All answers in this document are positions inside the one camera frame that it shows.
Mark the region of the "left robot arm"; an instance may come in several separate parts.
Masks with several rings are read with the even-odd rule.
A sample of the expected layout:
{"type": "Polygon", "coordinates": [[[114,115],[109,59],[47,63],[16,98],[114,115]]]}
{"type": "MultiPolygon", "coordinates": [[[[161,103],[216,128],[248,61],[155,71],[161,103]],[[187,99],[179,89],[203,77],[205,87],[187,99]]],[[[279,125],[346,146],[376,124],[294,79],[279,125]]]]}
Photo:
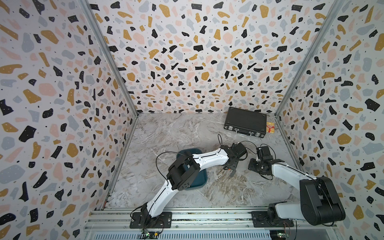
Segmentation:
{"type": "Polygon", "coordinates": [[[141,213],[148,219],[158,217],[178,192],[190,187],[199,172],[223,166],[235,173],[238,163],[247,154],[246,147],[241,143],[232,144],[230,147],[221,146],[217,150],[202,154],[192,154],[189,151],[180,154],[169,167],[163,186],[153,199],[143,204],[141,213]]]}

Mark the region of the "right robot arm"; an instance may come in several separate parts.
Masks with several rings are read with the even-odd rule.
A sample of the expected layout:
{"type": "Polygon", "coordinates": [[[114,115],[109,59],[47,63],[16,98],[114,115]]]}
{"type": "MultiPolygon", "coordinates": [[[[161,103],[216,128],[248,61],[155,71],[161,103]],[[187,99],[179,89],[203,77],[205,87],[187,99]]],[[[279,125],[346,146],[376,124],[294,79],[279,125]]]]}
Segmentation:
{"type": "Polygon", "coordinates": [[[316,177],[275,159],[268,146],[257,148],[257,158],[248,169],[268,180],[279,178],[300,192],[297,203],[269,204],[264,220],[272,226],[288,220],[307,221],[312,226],[332,226],[346,218],[344,207],[331,179],[316,177]]]}

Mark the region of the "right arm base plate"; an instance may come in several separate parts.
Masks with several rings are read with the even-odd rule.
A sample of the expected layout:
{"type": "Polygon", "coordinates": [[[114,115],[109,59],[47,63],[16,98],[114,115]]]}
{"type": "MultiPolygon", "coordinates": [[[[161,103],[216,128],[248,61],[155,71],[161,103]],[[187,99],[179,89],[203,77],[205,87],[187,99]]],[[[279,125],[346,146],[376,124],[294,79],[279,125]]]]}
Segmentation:
{"type": "Polygon", "coordinates": [[[294,222],[290,219],[281,219],[276,214],[268,211],[251,212],[254,228],[284,228],[293,227],[294,222]]]}

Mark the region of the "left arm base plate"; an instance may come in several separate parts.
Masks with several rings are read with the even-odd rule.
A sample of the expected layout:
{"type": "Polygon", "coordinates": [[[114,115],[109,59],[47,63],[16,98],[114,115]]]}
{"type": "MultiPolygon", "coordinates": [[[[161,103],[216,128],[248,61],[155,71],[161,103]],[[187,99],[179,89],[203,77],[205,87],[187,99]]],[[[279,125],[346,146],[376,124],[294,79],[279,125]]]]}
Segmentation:
{"type": "Polygon", "coordinates": [[[170,229],[172,216],[172,212],[163,212],[154,218],[144,213],[133,213],[130,229],[170,229]]]}

